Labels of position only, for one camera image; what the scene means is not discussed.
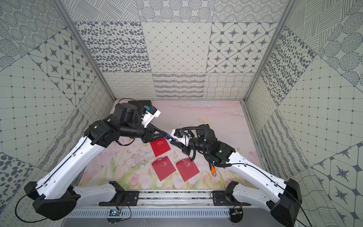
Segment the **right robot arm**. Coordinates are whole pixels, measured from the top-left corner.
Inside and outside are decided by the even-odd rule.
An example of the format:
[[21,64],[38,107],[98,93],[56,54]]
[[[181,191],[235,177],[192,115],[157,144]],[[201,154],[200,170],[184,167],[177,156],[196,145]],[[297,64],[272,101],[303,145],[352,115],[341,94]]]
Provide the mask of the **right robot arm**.
[[249,188],[232,181],[225,189],[231,204],[248,203],[270,212],[285,227],[293,227],[302,211],[300,185],[284,180],[248,161],[230,145],[219,141],[208,124],[172,130],[167,140],[186,155],[200,152],[213,167],[226,168],[255,186]]

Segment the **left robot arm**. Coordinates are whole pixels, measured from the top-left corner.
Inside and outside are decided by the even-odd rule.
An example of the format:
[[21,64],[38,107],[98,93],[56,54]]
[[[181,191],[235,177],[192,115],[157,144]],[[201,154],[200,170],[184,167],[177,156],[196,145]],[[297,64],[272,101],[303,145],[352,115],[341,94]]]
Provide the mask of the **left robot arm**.
[[75,208],[90,204],[120,206],[126,201],[124,189],[116,182],[81,188],[71,183],[82,170],[113,142],[120,145],[119,138],[140,138],[143,143],[165,138],[175,141],[167,132],[151,125],[160,115],[153,106],[138,109],[130,103],[115,106],[112,114],[92,123],[71,152],[38,182],[29,182],[24,190],[32,199],[35,212],[50,219],[60,220]]

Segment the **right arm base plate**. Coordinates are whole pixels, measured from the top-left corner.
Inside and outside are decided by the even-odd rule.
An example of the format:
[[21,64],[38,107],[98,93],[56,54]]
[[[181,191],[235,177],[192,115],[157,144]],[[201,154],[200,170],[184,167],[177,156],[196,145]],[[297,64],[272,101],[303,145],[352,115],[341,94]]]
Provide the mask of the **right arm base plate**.
[[234,201],[230,202],[226,199],[226,194],[224,191],[212,191],[209,194],[210,198],[213,200],[214,206],[239,206],[241,203]]

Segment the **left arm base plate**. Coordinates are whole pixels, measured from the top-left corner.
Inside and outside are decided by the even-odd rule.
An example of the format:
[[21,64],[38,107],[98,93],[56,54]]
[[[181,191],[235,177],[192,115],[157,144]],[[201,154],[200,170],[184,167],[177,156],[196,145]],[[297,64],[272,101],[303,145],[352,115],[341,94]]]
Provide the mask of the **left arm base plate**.
[[117,192],[115,196],[107,202],[100,202],[98,205],[105,206],[136,206],[139,199],[139,191],[123,191]]

